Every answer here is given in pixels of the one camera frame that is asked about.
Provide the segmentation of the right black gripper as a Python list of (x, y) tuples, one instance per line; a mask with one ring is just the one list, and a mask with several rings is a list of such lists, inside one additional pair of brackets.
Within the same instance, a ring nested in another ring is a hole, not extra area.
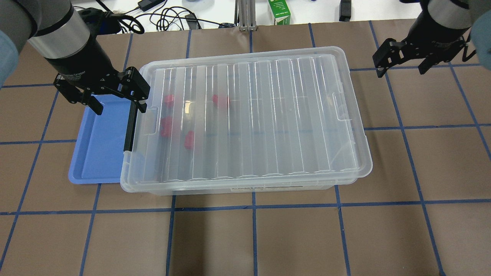
[(437, 23), (427, 10), (423, 10), (401, 42), (387, 38), (373, 54), (378, 78), (395, 65), (424, 58), (419, 74), (424, 75), (440, 62), (449, 62), (464, 48), (464, 33), (469, 27), (454, 29)]

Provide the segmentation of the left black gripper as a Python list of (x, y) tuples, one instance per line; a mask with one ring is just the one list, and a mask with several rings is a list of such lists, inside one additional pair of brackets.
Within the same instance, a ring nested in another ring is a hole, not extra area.
[(102, 115), (103, 105), (91, 92), (83, 92), (89, 87), (96, 95), (112, 94), (129, 99), (141, 113), (146, 113), (150, 86), (145, 78), (131, 66), (120, 72), (119, 83), (118, 70), (94, 36), (89, 37), (88, 42), (75, 54), (54, 59), (53, 67), (68, 83), (68, 86), (58, 86), (58, 91), (72, 104), (81, 101), (96, 115)]

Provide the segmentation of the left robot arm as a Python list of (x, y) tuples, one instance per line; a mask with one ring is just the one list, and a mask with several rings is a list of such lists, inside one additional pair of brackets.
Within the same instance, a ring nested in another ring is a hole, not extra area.
[(135, 67), (119, 72), (69, 0), (2, 0), (0, 9), (1, 84), (13, 74), (23, 47), (30, 44), (58, 72), (54, 86), (70, 103), (97, 115), (97, 95), (128, 99), (146, 112), (150, 86)]

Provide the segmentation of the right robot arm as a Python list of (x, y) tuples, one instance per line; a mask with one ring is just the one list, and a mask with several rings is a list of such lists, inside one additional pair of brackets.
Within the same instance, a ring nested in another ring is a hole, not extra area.
[(463, 53), (463, 62), (477, 56), (490, 68), (489, 0), (421, 0), (421, 13), (400, 42), (387, 38), (373, 54), (378, 77), (407, 61), (421, 59), (419, 73), (425, 74), (441, 62)]

